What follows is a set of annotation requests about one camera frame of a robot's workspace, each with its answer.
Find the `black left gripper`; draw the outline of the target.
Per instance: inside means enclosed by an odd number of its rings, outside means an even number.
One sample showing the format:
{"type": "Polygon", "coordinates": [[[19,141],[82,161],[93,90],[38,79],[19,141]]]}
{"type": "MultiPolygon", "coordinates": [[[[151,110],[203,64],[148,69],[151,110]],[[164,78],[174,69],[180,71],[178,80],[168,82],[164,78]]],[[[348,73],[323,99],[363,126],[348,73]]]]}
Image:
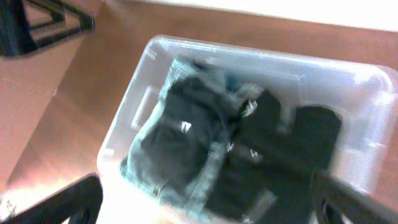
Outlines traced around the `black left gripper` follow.
{"type": "Polygon", "coordinates": [[[1,0],[1,56],[21,57],[75,35],[95,30],[95,18],[76,6],[61,0],[27,0],[28,4],[49,15],[49,20],[32,22],[28,19],[23,0],[1,0]],[[33,32],[45,32],[66,24],[66,13],[78,19],[78,25],[34,39],[33,32]]]}

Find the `clear plastic storage bin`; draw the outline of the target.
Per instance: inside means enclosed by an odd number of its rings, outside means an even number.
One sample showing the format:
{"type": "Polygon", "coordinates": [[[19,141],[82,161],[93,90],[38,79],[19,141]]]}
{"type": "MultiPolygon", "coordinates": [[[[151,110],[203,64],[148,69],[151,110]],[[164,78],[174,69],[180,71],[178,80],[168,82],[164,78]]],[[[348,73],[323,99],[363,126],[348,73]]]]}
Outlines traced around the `clear plastic storage bin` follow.
{"type": "Polygon", "coordinates": [[[122,180],[119,164],[157,101],[169,68],[185,57],[256,82],[285,106],[322,105],[343,128],[331,163],[334,175],[374,192],[397,115],[397,72],[389,67],[157,35],[146,45],[97,157],[105,188],[152,202],[122,180]]]}

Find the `teal towel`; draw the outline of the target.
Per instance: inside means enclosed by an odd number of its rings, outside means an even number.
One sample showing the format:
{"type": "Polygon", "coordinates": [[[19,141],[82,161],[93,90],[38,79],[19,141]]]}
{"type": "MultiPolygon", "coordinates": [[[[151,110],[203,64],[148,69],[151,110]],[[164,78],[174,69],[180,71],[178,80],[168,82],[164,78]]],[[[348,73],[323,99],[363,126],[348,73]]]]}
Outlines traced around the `teal towel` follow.
{"type": "Polygon", "coordinates": [[[239,80],[233,75],[226,75],[225,85],[228,91],[236,92],[239,88],[239,80]]]}

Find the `light blue jeans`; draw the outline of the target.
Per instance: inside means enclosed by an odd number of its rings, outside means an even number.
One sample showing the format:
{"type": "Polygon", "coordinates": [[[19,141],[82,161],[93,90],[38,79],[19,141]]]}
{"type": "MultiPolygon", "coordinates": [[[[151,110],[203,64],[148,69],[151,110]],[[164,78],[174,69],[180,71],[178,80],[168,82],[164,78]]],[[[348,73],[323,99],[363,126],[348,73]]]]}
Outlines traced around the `light blue jeans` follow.
{"type": "Polygon", "coordinates": [[[201,67],[183,57],[174,59],[149,119],[137,133],[129,154],[119,166],[121,175],[129,183],[158,204],[171,206],[190,219],[204,223],[209,223],[217,217],[205,208],[205,204],[218,178],[227,150],[233,146],[231,140],[244,115],[245,104],[248,101],[254,101],[263,91],[261,86],[240,79],[238,79],[238,90],[236,92],[228,91],[225,85],[226,75],[229,74],[216,68],[201,67]],[[141,147],[141,142],[160,119],[170,87],[179,80],[192,77],[199,78],[213,91],[227,98],[234,108],[234,117],[229,120],[228,136],[211,143],[208,157],[200,172],[187,185],[176,188],[157,175],[155,164],[141,147]]]}

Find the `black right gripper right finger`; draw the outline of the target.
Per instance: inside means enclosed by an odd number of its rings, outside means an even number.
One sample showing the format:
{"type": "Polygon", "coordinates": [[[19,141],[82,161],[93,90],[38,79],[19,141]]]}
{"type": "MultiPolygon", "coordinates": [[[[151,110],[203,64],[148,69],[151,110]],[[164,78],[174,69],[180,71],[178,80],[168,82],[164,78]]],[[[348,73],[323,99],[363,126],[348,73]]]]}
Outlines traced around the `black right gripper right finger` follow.
{"type": "Polygon", "coordinates": [[[397,224],[397,212],[373,200],[325,170],[312,173],[312,206],[321,224],[397,224]]]}

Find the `black garment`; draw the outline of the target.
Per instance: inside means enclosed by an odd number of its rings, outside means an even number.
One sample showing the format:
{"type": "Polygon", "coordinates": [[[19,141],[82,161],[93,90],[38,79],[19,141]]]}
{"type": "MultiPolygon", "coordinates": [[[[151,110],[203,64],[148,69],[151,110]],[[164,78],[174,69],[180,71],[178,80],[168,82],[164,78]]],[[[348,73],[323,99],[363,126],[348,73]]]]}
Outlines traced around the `black garment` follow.
{"type": "Polygon", "coordinates": [[[245,105],[205,208],[241,223],[308,223],[310,176],[329,166],[342,121],[322,106],[300,106],[284,124],[267,90],[245,105]]]}
{"type": "Polygon", "coordinates": [[[176,188],[187,185],[204,166],[210,145],[229,134],[234,108],[197,77],[175,82],[164,110],[141,147],[157,175],[176,188]]]}

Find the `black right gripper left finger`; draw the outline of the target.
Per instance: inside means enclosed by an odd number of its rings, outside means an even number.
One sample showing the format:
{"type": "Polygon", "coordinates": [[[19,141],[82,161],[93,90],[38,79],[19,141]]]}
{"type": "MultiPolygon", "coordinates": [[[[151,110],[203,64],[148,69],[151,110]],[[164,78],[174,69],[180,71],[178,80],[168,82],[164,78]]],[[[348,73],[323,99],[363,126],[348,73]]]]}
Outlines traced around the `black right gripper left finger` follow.
{"type": "Polygon", "coordinates": [[[103,203],[98,174],[87,174],[3,224],[95,224],[103,203]]]}

